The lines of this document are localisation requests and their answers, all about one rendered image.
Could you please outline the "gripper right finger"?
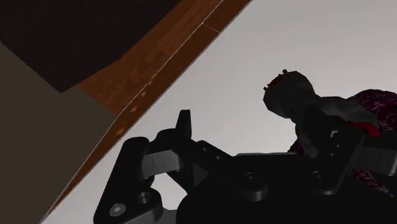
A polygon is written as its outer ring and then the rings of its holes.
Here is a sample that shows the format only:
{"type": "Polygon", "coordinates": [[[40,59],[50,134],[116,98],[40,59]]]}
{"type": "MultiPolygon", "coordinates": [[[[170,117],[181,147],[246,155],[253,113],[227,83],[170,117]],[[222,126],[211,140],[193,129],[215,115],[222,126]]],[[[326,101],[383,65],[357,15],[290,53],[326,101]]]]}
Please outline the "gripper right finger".
{"type": "Polygon", "coordinates": [[[344,187],[356,188],[358,170],[380,174],[397,182],[397,132],[384,133],[369,122],[337,120],[319,108],[305,108],[300,133],[316,150],[315,195],[336,195],[344,187]]]}

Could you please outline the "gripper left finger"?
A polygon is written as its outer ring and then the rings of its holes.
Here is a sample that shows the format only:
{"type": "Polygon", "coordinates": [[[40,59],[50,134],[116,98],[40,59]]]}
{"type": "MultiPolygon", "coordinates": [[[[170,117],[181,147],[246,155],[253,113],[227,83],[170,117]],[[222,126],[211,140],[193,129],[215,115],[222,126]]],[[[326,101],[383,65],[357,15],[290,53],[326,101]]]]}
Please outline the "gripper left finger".
{"type": "Polygon", "coordinates": [[[153,141],[132,137],[123,142],[95,210],[94,224],[157,224],[164,208],[151,187],[157,174],[170,173],[187,192],[198,176],[225,178],[231,156],[205,141],[192,140],[191,113],[179,112],[173,129],[160,131],[153,141]]]}

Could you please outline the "dark figure in red clothes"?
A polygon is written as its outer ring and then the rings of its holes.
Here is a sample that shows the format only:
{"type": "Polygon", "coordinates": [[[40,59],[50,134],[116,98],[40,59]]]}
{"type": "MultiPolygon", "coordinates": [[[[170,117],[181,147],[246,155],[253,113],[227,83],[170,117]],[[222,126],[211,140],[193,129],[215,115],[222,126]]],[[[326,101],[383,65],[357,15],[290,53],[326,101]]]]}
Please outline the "dark figure in red clothes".
{"type": "Polygon", "coordinates": [[[316,106],[339,122],[357,127],[367,137],[358,150],[351,176],[358,181],[397,197],[397,94],[368,89],[354,96],[321,97],[311,82],[298,71],[283,70],[265,88],[267,109],[295,124],[297,139],[290,150],[314,158],[319,150],[303,133],[303,111],[316,106]]]}

